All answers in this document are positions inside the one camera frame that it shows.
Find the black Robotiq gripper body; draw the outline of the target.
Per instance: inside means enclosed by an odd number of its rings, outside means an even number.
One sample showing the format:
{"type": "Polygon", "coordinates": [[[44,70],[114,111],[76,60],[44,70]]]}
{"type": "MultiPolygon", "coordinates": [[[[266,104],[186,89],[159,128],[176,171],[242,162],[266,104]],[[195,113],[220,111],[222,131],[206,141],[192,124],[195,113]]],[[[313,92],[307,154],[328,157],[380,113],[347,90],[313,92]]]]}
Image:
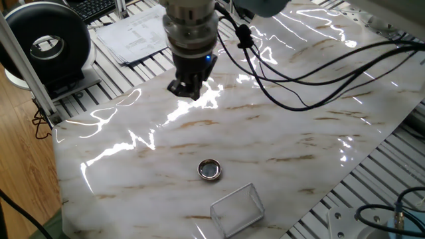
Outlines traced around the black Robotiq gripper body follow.
{"type": "Polygon", "coordinates": [[[197,74],[200,74],[200,80],[207,80],[218,59],[217,55],[211,52],[200,58],[184,58],[175,53],[172,56],[176,68],[175,77],[181,82],[184,81],[185,76],[194,76],[197,74]]]}

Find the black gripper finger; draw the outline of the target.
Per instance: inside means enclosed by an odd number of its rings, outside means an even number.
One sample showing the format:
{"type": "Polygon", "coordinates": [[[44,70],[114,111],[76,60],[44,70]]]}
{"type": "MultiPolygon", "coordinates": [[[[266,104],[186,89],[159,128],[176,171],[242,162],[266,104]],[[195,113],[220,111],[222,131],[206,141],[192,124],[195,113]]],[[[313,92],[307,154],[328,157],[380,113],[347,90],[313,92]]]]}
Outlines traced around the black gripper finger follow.
{"type": "Polygon", "coordinates": [[[193,100],[198,100],[200,97],[200,90],[202,88],[203,82],[206,81],[209,77],[207,71],[202,71],[194,74],[193,76],[193,100]]]}
{"type": "Polygon", "coordinates": [[[180,79],[174,79],[169,83],[167,89],[178,97],[195,96],[194,84],[192,82],[184,82],[180,81],[180,79]]]}

